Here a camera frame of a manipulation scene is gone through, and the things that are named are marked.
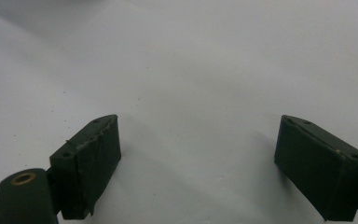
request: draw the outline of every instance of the black object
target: black object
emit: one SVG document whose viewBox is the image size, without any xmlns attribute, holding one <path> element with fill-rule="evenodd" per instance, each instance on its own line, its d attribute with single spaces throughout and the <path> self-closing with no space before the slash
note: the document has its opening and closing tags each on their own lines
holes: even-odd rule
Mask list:
<svg viewBox="0 0 358 224">
<path fill-rule="evenodd" d="M 325 220 L 353 221 L 358 149 L 307 120 L 282 116 L 275 163 Z"/>
<path fill-rule="evenodd" d="M 58 223 L 93 214 L 121 159 L 117 116 L 90 122 L 50 156 L 51 168 L 29 169 L 0 183 L 0 223 Z"/>
</svg>

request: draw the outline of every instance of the white surface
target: white surface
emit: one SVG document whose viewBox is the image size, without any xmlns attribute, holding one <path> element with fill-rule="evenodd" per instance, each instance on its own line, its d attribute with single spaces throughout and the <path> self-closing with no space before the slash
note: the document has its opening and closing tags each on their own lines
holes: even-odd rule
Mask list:
<svg viewBox="0 0 358 224">
<path fill-rule="evenodd" d="M 273 154 L 282 114 L 358 147 L 358 1 L 0 0 L 0 180 L 112 113 L 122 161 L 62 223 L 324 223 Z"/>
</svg>

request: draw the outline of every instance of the black mechanical part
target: black mechanical part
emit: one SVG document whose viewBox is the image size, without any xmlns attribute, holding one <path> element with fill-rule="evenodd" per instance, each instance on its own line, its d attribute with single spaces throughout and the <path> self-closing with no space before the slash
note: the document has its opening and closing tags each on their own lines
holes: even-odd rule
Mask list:
<svg viewBox="0 0 358 224">
<path fill-rule="evenodd" d="M 90 122 L 50 156 L 51 168 L 30 169 L 0 183 L 0 224 L 58 223 L 93 214 L 121 159 L 117 116 Z"/>
<path fill-rule="evenodd" d="M 353 221 L 358 149 L 307 120 L 282 116 L 275 163 L 325 220 Z"/>
</svg>

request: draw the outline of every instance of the gray surface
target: gray surface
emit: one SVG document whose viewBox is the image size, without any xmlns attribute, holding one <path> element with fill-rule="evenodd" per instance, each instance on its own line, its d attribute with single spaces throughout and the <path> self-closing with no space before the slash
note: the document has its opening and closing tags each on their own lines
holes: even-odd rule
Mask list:
<svg viewBox="0 0 358 224">
<path fill-rule="evenodd" d="M 0 0 L 0 180 L 111 113 L 84 223 L 324 223 L 273 153 L 281 114 L 358 147 L 358 1 Z"/>
</svg>

